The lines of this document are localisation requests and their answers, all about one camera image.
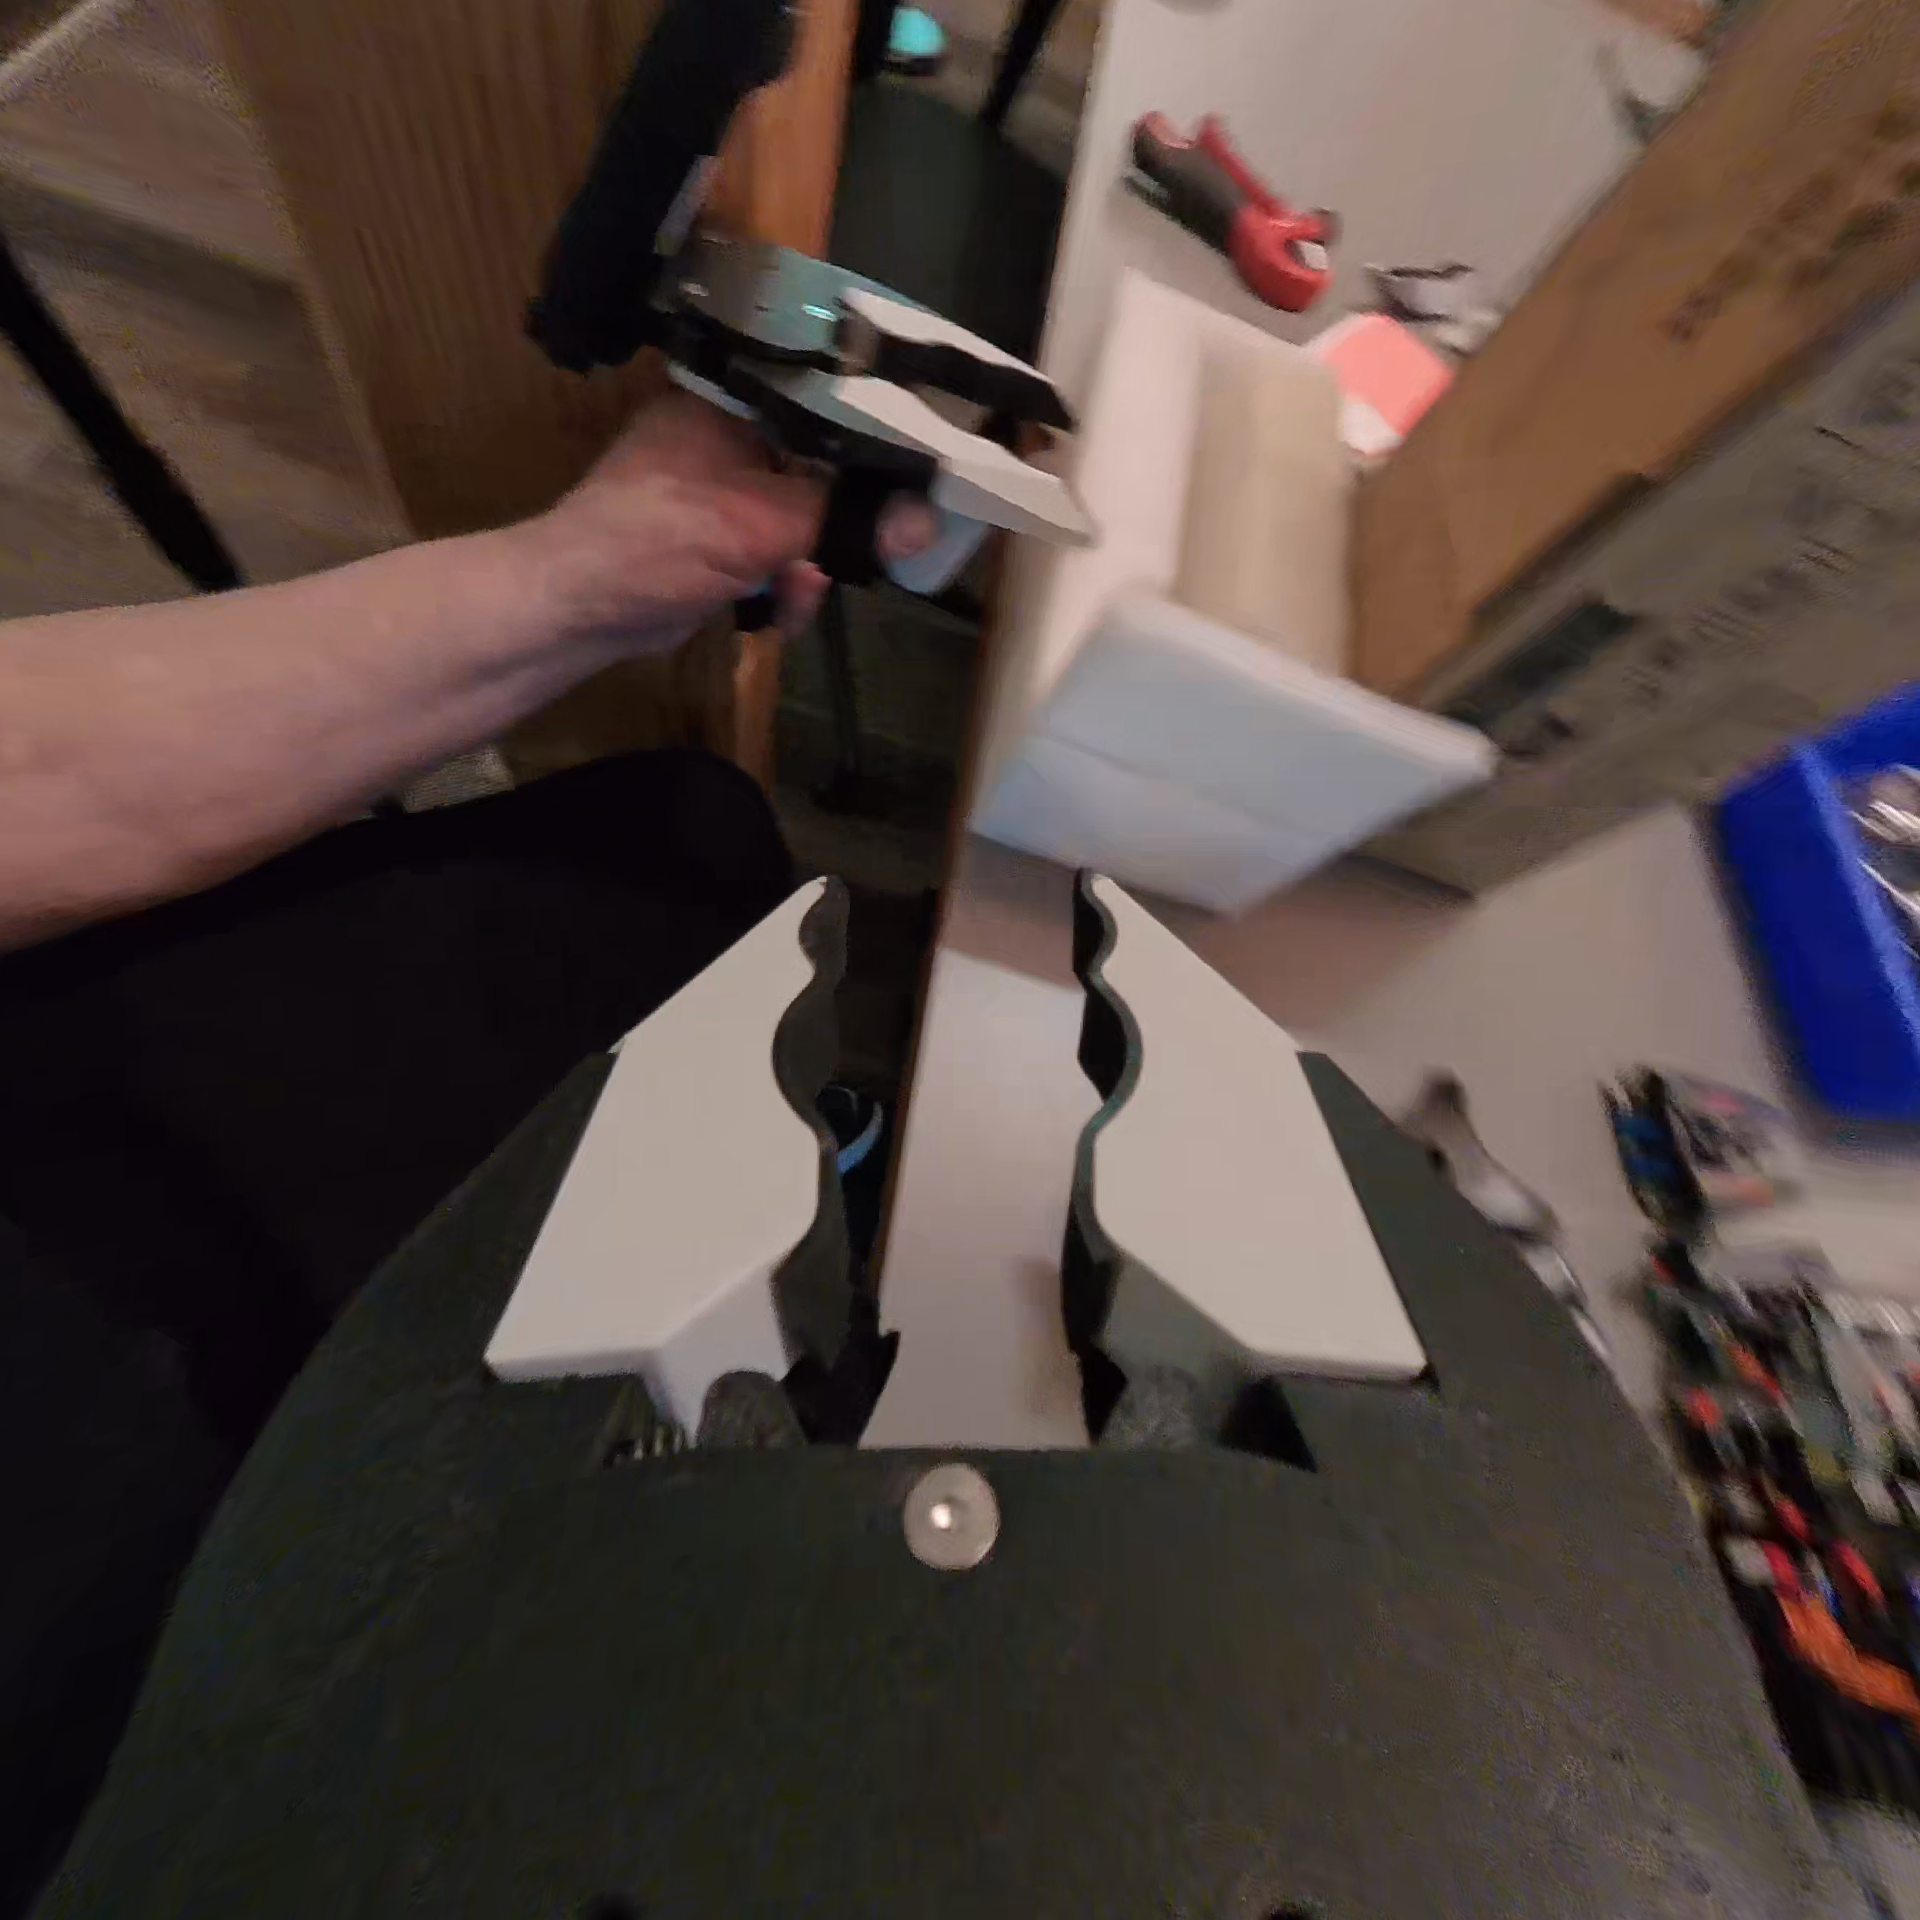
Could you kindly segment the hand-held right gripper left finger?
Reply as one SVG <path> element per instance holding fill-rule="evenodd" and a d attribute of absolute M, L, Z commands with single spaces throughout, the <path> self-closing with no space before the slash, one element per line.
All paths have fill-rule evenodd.
<path fill-rule="evenodd" d="M 808 879 L 614 1044 L 491 1379 L 637 1379 L 696 1425 L 723 1376 L 841 1363 L 850 1237 L 820 1091 L 846 960 L 849 886 Z"/>

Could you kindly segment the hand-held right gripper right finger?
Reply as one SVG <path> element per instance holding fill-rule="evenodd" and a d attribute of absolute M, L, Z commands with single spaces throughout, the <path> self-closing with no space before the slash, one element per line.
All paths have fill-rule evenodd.
<path fill-rule="evenodd" d="M 1082 872 L 1074 968 L 1097 1109 L 1074 1229 L 1125 1371 L 1414 1379 L 1401 1292 L 1296 1039 L 1118 883 Z"/>

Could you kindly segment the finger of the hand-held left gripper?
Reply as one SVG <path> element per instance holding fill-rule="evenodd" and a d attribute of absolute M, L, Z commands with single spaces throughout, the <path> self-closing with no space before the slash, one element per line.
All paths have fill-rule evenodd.
<path fill-rule="evenodd" d="M 827 471 L 820 543 L 874 543 L 896 496 L 1051 543 L 1096 540 L 1096 519 L 1058 473 L 941 413 L 920 392 L 916 369 L 748 363 L 750 412 L 784 453 Z"/>
<path fill-rule="evenodd" d="M 1038 367 L 893 295 L 843 291 L 835 350 L 850 375 L 965 399 L 1006 422 L 1074 431 L 1065 398 Z"/>

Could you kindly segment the pile of lego pieces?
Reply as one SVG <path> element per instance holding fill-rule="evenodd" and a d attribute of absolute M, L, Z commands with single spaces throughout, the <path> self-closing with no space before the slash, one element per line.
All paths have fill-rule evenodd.
<path fill-rule="evenodd" d="M 1660 1417 L 1788 1757 L 1916 1817 L 1916 1310 L 1774 1235 L 1802 1168 L 1765 1100 L 1630 1068 L 1601 1104 L 1648 1222 Z"/>

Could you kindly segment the person's left hand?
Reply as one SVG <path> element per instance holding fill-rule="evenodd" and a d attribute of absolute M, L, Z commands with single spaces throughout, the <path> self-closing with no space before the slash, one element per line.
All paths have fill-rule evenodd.
<path fill-rule="evenodd" d="M 550 607 L 570 637 L 664 651 L 765 595 L 761 623 L 797 633 L 827 595 L 825 507 L 820 471 L 672 391 L 540 519 Z"/>

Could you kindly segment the wooden cabinet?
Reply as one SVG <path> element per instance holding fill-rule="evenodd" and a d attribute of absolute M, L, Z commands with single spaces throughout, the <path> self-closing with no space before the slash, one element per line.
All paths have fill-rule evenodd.
<path fill-rule="evenodd" d="M 355 430 L 404 528 L 461 536 L 568 492 L 665 387 L 654 356 L 554 369 L 523 333 L 545 244 L 661 5 L 210 5 L 273 166 Z M 796 61 L 736 119 L 710 213 L 824 254 L 858 5 L 804 1 Z M 705 623 L 517 727 L 547 777 L 612 752 L 697 744 L 774 781 L 782 643 Z"/>

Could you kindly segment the black chair leg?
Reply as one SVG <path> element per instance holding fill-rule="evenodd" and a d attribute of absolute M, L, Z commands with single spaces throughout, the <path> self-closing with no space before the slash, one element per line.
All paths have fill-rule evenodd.
<path fill-rule="evenodd" d="M 1034 61 L 1043 55 L 1046 37 L 1065 1 L 1018 1 L 1000 39 L 989 91 L 979 109 L 985 127 L 1004 129 Z"/>

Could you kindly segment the red and black hand tool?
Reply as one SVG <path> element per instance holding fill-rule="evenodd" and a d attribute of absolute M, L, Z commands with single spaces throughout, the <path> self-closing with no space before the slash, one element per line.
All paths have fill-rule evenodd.
<path fill-rule="evenodd" d="M 1200 117 L 1189 129 L 1163 112 L 1140 115 L 1126 184 L 1216 251 L 1265 305 L 1304 316 L 1330 288 L 1338 213 L 1288 200 L 1219 115 Z"/>

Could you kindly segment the person's black trousers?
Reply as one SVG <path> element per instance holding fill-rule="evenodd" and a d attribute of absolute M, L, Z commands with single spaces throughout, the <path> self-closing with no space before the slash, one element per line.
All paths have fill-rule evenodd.
<path fill-rule="evenodd" d="M 213 1505 L 339 1310 L 794 884 L 761 784 L 661 750 L 374 816 L 5 956 L 5 1915 L 52 1875 Z"/>

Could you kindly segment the pink paper pad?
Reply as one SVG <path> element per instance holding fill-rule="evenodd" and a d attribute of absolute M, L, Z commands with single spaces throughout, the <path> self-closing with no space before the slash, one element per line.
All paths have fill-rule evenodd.
<path fill-rule="evenodd" d="M 1414 327 L 1372 310 L 1334 319 L 1304 352 L 1333 375 L 1339 436 L 1360 462 L 1397 449 L 1456 376 Z"/>

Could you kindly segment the small black clip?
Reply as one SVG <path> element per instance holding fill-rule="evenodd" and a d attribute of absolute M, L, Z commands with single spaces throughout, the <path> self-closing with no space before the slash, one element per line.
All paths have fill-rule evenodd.
<path fill-rule="evenodd" d="M 1484 295 L 1474 265 L 1462 260 L 1424 267 L 1366 263 L 1376 308 L 1421 328 L 1450 352 L 1474 352 L 1505 319 L 1505 305 Z"/>

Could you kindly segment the black metal bar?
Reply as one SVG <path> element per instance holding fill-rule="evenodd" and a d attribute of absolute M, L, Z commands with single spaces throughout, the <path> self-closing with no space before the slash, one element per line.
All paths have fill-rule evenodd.
<path fill-rule="evenodd" d="M 242 587 L 244 574 L 226 540 L 131 422 L 9 243 L 3 243 L 3 337 L 85 446 L 106 488 L 169 567 L 200 592 Z"/>

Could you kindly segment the blue plastic bin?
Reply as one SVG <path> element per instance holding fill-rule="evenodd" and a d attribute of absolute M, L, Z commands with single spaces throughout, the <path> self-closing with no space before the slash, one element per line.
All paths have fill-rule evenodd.
<path fill-rule="evenodd" d="M 1917 686 L 1792 742 L 1715 807 L 1736 918 L 1802 1091 L 1830 1116 L 1917 1120 L 1916 853 L 1861 825 L 1873 777 L 1916 768 Z"/>

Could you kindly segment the brown cardboard box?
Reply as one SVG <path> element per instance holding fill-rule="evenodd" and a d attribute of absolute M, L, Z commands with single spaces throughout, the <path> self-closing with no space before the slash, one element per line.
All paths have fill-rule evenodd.
<path fill-rule="evenodd" d="M 1352 670 L 1393 697 L 1873 301 L 1916 284 L 1917 5 L 1763 5 L 1360 486 Z"/>

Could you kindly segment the grey printed cardboard box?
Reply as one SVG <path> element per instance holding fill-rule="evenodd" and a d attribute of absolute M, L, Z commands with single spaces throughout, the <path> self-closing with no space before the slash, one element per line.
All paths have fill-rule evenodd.
<path fill-rule="evenodd" d="M 1917 301 L 1868 305 L 1424 683 L 1489 784 L 1372 843 L 1462 894 L 1706 799 L 1916 679 Z"/>

